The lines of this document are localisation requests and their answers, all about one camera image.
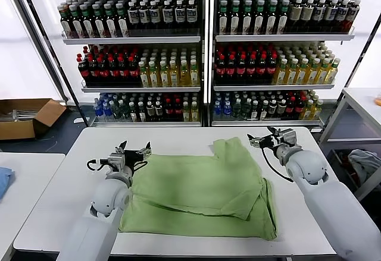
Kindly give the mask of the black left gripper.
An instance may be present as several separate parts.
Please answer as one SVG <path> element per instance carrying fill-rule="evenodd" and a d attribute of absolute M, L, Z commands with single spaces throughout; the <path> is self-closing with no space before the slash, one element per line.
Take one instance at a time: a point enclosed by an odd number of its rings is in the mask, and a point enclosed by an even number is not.
<path fill-rule="evenodd" d="M 150 142 L 140 150 L 124 150 L 126 144 L 126 140 L 120 143 L 120 145 L 115 148 L 115 153 L 118 155 L 124 154 L 125 166 L 130 169 L 134 169 L 136 165 L 140 165 L 143 162 L 143 158 L 147 158 L 152 154 Z"/>

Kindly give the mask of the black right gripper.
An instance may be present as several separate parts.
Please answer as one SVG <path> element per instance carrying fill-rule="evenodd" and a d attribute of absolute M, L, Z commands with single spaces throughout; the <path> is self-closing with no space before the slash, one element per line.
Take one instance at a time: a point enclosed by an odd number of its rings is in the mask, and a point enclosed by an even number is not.
<path fill-rule="evenodd" d="M 267 127 L 271 134 L 265 137 L 254 137 L 251 134 L 247 134 L 249 144 L 255 148 L 261 149 L 276 149 L 283 143 L 283 134 L 281 129 L 276 129 L 275 127 Z"/>

